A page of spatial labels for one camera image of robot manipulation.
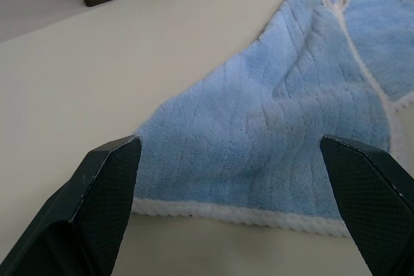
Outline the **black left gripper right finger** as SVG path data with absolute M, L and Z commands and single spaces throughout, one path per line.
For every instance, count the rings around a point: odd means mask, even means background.
M 340 215 L 372 275 L 413 274 L 413 178 L 387 152 L 325 135 L 320 150 Z

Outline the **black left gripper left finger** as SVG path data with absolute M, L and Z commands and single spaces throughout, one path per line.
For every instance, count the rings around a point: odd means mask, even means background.
M 89 151 L 1 263 L 2 275 L 111 275 L 142 146 L 127 136 Z

